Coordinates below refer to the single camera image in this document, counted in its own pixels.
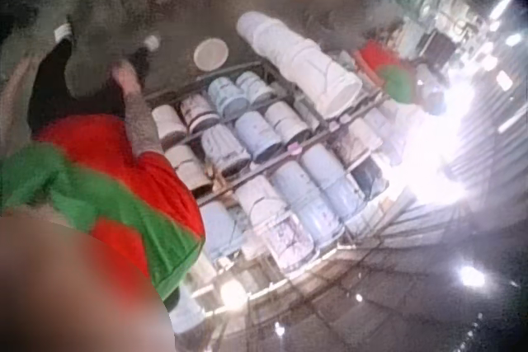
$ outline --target plastic bucket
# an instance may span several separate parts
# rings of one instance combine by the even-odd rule
[[[283,272],[297,270],[317,256],[313,238],[264,176],[251,179],[235,195]]]
[[[253,72],[244,72],[237,78],[237,85],[242,88],[249,103],[256,104],[270,100],[275,92]]]
[[[351,174],[367,201],[373,200],[389,188],[389,182],[371,157],[366,158]]]
[[[286,146],[301,143],[310,136],[308,125],[283,101],[268,107],[264,117]]]
[[[319,48],[308,47],[280,67],[295,82],[325,119],[338,117],[354,105],[362,81]]]
[[[342,221],[358,214],[366,205],[364,196],[343,165],[321,143],[309,148],[300,158]]]
[[[207,93],[223,117],[240,114],[249,107],[249,101],[242,89],[227,77],[214,80],[209,85]]]
[[[182,334],[198,327],[205,320],[205,311],[191,292],[183,284],[180,285],[180,299],[176,307],[168,314],[171,319],[172,330],[175,334]]]
[[[205,155],[226,179],[234,178],[251,162],[251,156],[233,133],[223,124],[207,129],[201,136]]]
[[[208,129],[220,120],[210,103],[199,94],[188,96],[181,101],[180,111],[192,134]]]
[[[205,204],[200,208],[204,221],[204,250],[212,260],[226,257],[239,251],[244,242],[243,235],[228,210],[218,201]]]
[[[312,132],[316,132],[321,127],[321,122],[314,113],[306,106],[303,99],[297,98],[294,102],[294,109],[301,116]]]
[[[346,170],[351,171],[382,144],[380,137],[363,119],[356,119],[337,136],[332,149]]]
[[[200,160],[192,150],[185,145],[174,146],[165,152],[165,157],[171,163],[177,176],[195,197],[209,194],[213,182],[205,175]]]
[[[364,116],[364,120],[383,139],[380,148],[389,159],[390,165],[399,165],[403,159],[405,138],[396,132],[390,121],[376,108],[370,109]]]
[[[198,255],[195,264],[189,269],[189,274],[191,274],[193,280],[195,280],[198,285],[205,286],[210,284],[213,279],[216,278],[217,272],[213,267],[213,264],[202,251]]]
[[[234,126],[256,163],[269,160],[282,147],[281,137],[257,111],[244,113]]]
[[[258,12],[242,15],[237,30],[259,55],[303,90],[325,119],[337,117],[353,105],[361,80],[332,61],[312,40]]]
[[[277,169],[271,182],[290,204],[317,247],[326,247],[343,234],[344,228],[323,193],[297,162],[287,162]]]
[[[162,141],[178,141],[186,137],[187,127],[170,105],[161,105],[152,110],[152,117],[158,127],[158,136]]]

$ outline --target green object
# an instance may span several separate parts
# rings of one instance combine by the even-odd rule
[[[154,288],[165,299],[179,285],[204,243],[125,185],[70,162],[58,148],[33,143],[0,162],[0,211],[46,199],[73,227],[88,232],[99,218],[140,232]]]
[[[415,103],[416,83],[409,71],[388,65],[379,68],[376,73],[385,80],[384,89],[392,99],[399,103]]]

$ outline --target hand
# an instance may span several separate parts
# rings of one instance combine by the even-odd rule
[[[138,74],[130,62],[125,60],[121,61],[112,68],[111,73],[114,80],[120,85],[123,96],[141,92]]]

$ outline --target tattooed arm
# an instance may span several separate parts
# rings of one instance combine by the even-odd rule
[[[112,76],[123,90],[126,136],[132,147],[132,153],[136,157],[145,152],[163,154],[158,128],[141,93],[141,86],[134,67],[124,61],[114,68]]]

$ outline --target white lid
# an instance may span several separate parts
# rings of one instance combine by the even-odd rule
[[[195,49],[194,60],[199,70],[211,72],[220,68],[229,56],[229,48],[218,38],[202,41]]]

